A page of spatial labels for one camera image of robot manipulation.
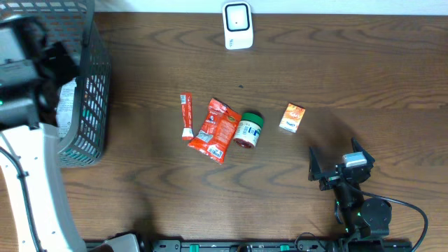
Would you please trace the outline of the small orange box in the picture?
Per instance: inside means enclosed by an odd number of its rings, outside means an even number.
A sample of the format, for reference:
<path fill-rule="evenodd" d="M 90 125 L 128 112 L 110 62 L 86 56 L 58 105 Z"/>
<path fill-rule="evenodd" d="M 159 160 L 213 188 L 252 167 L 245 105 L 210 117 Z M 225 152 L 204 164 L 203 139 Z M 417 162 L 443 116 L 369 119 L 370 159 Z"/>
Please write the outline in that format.
<path fill-rule="evenodd" d="M 289 103 L 281 118 L 279 127 L 289 132 L 296 133 L 304 114 L 305 114 L 304 108 Z"/>

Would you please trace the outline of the red snack bag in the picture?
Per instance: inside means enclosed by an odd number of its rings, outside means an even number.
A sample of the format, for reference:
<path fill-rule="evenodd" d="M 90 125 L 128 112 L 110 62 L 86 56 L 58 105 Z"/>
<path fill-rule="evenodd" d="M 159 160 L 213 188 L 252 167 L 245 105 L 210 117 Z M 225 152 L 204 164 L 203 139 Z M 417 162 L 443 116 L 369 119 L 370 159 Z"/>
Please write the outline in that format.
<path fill-rule="evenodd" d="M 217 99 L 211 99 L 206 118 L 188 147 L 210 157 L 220 165 L 223 164 L 241 119 L 241 114 Z"/>

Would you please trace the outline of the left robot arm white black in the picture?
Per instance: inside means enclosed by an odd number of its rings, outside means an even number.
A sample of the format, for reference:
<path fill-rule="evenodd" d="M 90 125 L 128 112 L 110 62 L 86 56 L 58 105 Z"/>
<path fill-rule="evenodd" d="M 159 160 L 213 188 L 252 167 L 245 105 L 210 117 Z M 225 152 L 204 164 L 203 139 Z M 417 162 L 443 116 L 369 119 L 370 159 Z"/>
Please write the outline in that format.
<path fill-rule="evenodd" d="M 93 24 L 79 50 L 35 17 L 1 23 L 1 171 L 21 251 L 138 251 L 137 236 L 85 241 L 76 229 L 63 167 L 104 151 L 110 62 Z"/>

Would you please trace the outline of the red stick packet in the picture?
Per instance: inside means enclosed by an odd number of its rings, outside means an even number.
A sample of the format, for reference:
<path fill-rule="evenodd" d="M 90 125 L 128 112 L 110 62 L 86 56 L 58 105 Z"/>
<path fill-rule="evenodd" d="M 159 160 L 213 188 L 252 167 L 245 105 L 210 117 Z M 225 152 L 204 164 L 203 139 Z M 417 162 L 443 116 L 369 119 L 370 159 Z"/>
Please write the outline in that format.
<path fill-rule="evenodd" d="M 189 141 L 193 139 L 193 96 L 190 92 L 184 92 L 180 95 L 181 109 L 183 116 L 182 140 Z"/>

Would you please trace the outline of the green white 3M package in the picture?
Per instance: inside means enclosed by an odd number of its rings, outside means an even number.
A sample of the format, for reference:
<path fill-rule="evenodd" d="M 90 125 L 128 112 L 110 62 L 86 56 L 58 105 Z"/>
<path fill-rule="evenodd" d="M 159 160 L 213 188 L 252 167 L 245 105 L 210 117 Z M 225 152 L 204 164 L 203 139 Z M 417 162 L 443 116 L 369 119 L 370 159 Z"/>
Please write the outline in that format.
<path fill-rule="evenodd" d="M 59 104 L 57 106 L 57 125 L 59 138 L 63 139 L 71 127 L 76 79 L 62 86 L 59 93 Z"/>

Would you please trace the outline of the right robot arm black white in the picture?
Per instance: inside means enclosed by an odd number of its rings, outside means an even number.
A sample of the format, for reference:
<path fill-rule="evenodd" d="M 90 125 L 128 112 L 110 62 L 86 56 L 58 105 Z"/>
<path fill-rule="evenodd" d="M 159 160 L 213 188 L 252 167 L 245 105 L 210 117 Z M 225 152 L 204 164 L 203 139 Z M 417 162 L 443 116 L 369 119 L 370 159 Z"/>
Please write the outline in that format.
<path fill-rule="evenodd" d="M 321 191 L 331 190 L 335 194 L 337 212 L 341 223 L 356 239 L 374 239 L 389 235 L 392 207 L 384 199 L 370 196 L 365 199 L 360 184 L 371 176 L 375 159 L 358 143 L 351 139 L 352 153 L 342 156 L 342 162 L 332 171 L 322 171 L 317 156 L 309 151 L 309 181 L 318 181 Z"/>

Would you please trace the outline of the grey plastic mesh basket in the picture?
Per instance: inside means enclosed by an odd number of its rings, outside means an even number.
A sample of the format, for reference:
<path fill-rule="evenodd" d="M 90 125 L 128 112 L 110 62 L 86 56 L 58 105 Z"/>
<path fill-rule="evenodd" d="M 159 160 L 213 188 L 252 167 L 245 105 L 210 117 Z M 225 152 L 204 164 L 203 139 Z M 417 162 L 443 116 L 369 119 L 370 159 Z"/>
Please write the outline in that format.
<path fill-rule="evenodd" d="M 34 16 L 44 26 L 48 44 L 63 42 L 80 70 L 76 79 L 71 127 L 59 138 L 62 167 L 84 167 L 104 152 L 111 62 L 95 21 L 90 0 L 9 0 L 1 2 L 1 17 Z"/>

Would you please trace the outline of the green lid jar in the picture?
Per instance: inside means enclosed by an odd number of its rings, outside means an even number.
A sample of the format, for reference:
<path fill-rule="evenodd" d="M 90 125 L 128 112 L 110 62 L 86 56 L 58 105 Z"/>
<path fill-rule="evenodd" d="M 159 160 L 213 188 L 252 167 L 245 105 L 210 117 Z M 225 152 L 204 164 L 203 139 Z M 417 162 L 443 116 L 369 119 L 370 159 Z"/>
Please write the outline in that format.
<path fill-rule="evenodd" d="M 234 142 L 243 148 L 254 148 L 260 138 L 263 125 L 264 119 L 260 115 L 244 113 L 234 134 Z"/>

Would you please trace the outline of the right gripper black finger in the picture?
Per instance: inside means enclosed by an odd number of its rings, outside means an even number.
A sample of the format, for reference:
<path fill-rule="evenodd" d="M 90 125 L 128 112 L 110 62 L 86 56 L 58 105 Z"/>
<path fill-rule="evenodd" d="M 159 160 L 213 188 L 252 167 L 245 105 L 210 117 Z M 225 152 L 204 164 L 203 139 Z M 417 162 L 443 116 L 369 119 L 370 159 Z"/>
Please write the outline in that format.
<path fill-rule="evenodd" d="M 321 168 L 312 147 L 309 147 L 309 181 L 317 181 L 321 177 Z"/>
<path fill-rule="evenodd" d="M 351 138 L 351 145 L 355 153 L 361 152 L 364 155 L 365 159 L 367 160 L 367 163 L 369 164 L 375 163 L 375 159 L 371 156 L 371 154 L 369 154 L 354 137 Z"/>

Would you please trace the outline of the white barcode scanner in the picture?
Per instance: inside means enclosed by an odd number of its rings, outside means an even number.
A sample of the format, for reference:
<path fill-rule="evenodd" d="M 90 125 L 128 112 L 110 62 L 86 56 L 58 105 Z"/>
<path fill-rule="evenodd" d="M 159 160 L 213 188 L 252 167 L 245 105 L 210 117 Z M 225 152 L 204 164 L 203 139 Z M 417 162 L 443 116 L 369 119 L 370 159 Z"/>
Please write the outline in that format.
<path fill-rule="evenodd" d="M 241 50 L 253 45 L 251 6 L 245 1 L 225 3 L 222 7 L 225 47 Z"/>

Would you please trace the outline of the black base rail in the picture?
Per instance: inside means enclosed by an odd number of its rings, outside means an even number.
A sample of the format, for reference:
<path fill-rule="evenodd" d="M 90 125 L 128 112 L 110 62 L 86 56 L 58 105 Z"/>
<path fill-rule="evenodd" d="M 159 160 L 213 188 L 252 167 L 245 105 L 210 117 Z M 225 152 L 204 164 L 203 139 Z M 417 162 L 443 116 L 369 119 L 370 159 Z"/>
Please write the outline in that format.
<path fill-rule="evenodd" d="M 408 241 L 353 241 L 343 247 L 336 241 L 316 241 L 301 239 L 297 242 L 287 241 L 179 241 L 159 240 L 145 244 L 142 241 L 130 241 L 121 237 L 115 241 L 88 242 L 88 251 L 152 251 L 152 252 L 406 252 L 412 250 Z"/>

